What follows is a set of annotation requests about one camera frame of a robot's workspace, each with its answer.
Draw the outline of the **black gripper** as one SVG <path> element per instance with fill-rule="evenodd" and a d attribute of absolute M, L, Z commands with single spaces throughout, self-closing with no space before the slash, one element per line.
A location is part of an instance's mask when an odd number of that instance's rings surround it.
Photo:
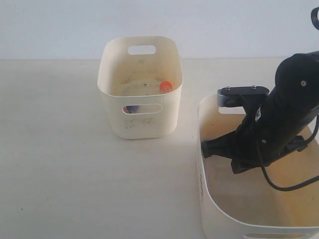
<path fill-rule="evenodd" d="M 230 158 L 232 172 L 240 174 L 260 167 L 261 161 L 268 166 L 307 146 L 307 140 L 299 133 L 309 124 L 309 112 L 266 110 L 255 120 L 256 113 L 256 109 L 248 111 L 235 131 L 203 141 L 203 157 Z"/>

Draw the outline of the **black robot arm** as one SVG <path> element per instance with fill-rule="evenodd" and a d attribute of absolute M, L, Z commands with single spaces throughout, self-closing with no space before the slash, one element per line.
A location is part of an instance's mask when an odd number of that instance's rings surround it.
<path fill-rule="evenodd" d="M 232 160 L 235 174 L 268 166 L 303 149 L 300 132 L 319 113 L 319 54 L 295 54 L 280 63 L 275 87 L 225 87 L 218 91 L 220 107 L 243 107 L 245 117 L 232 132 L 201 143 L 205 158 Z"/>

